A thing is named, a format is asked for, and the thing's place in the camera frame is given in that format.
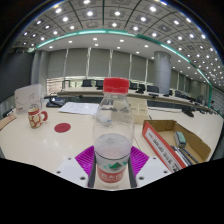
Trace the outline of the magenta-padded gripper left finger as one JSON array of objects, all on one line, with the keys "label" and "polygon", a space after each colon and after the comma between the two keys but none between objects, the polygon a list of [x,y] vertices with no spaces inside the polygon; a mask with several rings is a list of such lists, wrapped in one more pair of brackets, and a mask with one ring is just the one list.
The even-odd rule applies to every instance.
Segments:
[{"label": "magenta-padded gripper left finger", "polygon": [[66,159],[55,171],[65,180],[84,188],[93,188],[96,177],[94,147],[90,146],[73,158]]}]

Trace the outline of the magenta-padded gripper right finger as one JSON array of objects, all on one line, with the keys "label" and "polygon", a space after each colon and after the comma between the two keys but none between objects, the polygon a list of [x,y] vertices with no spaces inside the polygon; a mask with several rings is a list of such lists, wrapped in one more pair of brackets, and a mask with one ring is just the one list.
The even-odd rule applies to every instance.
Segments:
[{"label": "magenta-padded gripper right finger", "polygon": [[140,188],[169,174],[168,168],[156,157],[149,157],[136,147],[131,148],[128,161],[130,186]]}]

